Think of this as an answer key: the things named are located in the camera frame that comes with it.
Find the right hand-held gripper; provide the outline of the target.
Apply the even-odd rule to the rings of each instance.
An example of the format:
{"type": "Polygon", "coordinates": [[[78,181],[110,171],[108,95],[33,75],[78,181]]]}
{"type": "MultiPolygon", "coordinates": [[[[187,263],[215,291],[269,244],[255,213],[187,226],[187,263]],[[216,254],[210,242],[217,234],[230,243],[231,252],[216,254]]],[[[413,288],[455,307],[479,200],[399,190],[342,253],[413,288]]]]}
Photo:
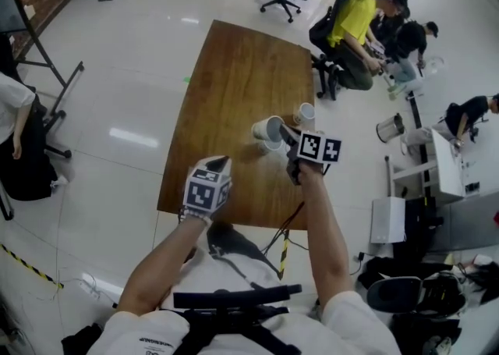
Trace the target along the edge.
{"type": "Polygon", "coordinates": [[[342,141],[322,133],[303,132],[285,123],[279,127],[279,133],[287,151],[286,171],[294,185],[299,186],[300,162],[318,165],[330,165],[338,162],[342,141]]]}

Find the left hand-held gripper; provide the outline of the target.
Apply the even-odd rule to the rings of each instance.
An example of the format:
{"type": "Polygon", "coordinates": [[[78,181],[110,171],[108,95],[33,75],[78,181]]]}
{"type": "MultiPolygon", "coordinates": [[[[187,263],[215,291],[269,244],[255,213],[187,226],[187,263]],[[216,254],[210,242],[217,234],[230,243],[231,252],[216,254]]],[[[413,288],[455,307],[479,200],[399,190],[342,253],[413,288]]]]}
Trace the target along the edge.
{"type": "Polygon", "coordinates": [[[202,215],[212,215],[228,200],[232,188],[232,160],[217,155],[198,161],[189,171],[182,206],[202,215]]]}

